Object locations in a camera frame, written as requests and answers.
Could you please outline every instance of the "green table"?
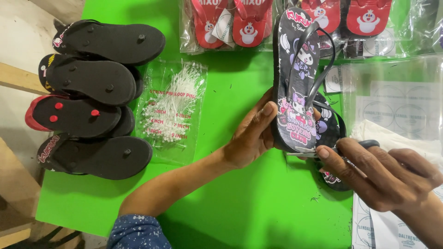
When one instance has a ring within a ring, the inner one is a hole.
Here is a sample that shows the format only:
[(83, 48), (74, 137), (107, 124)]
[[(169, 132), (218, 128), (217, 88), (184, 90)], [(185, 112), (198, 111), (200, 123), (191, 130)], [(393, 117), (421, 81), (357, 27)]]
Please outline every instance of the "green table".
[[(160, 29), (161, 58), (208, 65), (195, 160), (225, 144), (240, 120), (272, 86), (272, 53), (179, 53), (177, 0), (87, 0), (84, 19), (145, 23)], [(339, 95), (328, 96), (338, 102)], [(340, 104), (333, 105), (340, 110)], [(108, 236), (122, 200), (152, 177), (175, 166), (149, 164), (120, 181), (46, 171), (37, 220)], [(320, 197), (318, 202), (313, 197)], [(351, 244), (352, 192), (334, 192), (318, 181), (311, 163), (272, 149), (245, 169), (232, 171), (174, 204), (159, 217), (173, 248), (337, 248)]]

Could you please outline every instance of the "human arm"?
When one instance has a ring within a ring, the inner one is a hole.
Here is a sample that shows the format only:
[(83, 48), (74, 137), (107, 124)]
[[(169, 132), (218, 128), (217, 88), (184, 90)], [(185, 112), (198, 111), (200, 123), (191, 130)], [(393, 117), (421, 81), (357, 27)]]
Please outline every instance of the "human arm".
[(225, 146), (135, 189), (121, 204), (119, 216), (138, 214), (156, 217), (182, 197), (230, 170), (246, 167), (272, 148), (274, 140), (269, 124), (277, 115), (277, 105), (271, 98), (272, 89), (246, 115)]
[(392, 211), (428, 248), (443, 248), (443, 204), (431, 192), (443, 184), (443, 175), (434, 165), (410, 149), (366, 150), (350, 138), (340, 139), (336, 147), (355, 167), (319, 146), (325, 171), (353, 188), (370, 208)]

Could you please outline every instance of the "red rubber plug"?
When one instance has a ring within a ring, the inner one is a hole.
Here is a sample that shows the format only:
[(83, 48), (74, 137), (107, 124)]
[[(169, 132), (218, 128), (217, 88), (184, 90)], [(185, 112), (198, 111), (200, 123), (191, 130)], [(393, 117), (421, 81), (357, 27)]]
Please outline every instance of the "red rubber plug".
[(97, 117), (100, 116), (100, 112), (98, 110), (92, 110), (91, 115)]
[(49, 117), (49, 121), (51, 122), (55, 122), (58, 120), (58, 117), (56, 115), (52, 115), (51, 117)]
[(59, 103), (55, 104), (55, 108), (57, 110), (60, 110), (61, 108), (63, 108), (63, 104), (59, 102)]

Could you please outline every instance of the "packaged red sandal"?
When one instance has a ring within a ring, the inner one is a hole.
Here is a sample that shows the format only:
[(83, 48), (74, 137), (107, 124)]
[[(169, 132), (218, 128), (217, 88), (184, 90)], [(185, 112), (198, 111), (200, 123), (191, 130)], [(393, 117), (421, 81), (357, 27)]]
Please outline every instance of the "packaged red sandal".
[(334, 32), (340, 24), (340, 0), (303, 0), (301, 7), (320, 28), (328, 33)]
[(223, 42), (212, 35), (221, 12), (228, 0), (191, 0), (194, 16), (195, 36), (203, 48), (217, 48)]
[(389, 20), (392, 0), (351, 0), (346, 25), (361, 36), (378, 35)]
[(256, 47), (263, 41), (272, 0), (234, 0), (232, 28), (234, 42), (242, 47)]

